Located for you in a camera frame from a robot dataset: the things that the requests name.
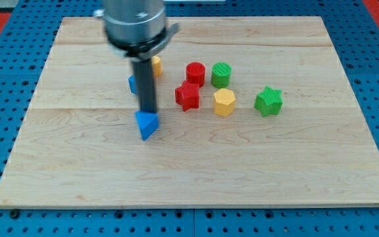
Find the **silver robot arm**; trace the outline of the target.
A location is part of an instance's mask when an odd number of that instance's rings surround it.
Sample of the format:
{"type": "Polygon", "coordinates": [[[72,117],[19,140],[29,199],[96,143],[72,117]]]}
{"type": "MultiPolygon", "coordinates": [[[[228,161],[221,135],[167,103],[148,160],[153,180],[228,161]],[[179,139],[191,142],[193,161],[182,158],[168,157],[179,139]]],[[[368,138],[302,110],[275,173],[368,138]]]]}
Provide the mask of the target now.
{"type": "Polygon", "coordinates": [[[130,60],[140,111],[156,113],[157,91],[152,58],[180,30],[168,25],[163,0],[102,0],[93,15],[104,22],[105,35],[116,53],[130,60]]]}

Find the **black pusher rod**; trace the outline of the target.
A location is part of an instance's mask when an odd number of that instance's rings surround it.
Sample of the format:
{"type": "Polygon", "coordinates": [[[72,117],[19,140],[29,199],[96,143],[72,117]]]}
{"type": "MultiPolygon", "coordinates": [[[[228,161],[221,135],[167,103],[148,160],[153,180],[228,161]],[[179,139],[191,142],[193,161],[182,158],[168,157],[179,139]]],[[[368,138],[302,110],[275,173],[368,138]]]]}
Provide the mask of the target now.
{"type": "Polygon", "coordinates": [[[157,94],[151,59],[132,61],[131,65],[136,82],[140,111],[157,113],[157,94]]]}

